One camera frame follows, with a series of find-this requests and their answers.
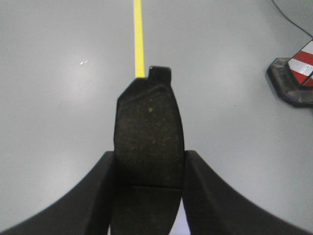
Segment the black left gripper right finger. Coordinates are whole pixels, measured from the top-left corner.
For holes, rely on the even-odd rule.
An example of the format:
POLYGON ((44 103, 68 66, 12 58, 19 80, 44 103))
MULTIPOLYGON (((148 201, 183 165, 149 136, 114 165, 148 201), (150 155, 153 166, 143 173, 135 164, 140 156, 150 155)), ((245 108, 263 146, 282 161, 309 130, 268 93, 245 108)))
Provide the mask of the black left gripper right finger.
POLYGON ((227 184, 194 150, 185 152, 183 205, 193 235, 307 235, 227 184))

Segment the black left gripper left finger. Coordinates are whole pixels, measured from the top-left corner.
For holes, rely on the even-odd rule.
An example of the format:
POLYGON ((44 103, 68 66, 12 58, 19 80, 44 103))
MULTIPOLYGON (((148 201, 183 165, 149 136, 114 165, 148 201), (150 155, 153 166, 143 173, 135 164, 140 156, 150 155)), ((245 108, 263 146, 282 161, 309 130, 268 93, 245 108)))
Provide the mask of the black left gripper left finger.
POLYGON ((92 170, 66 195, 4 235, 106 235, 115 193, 113 152, 101 157, 92 170))

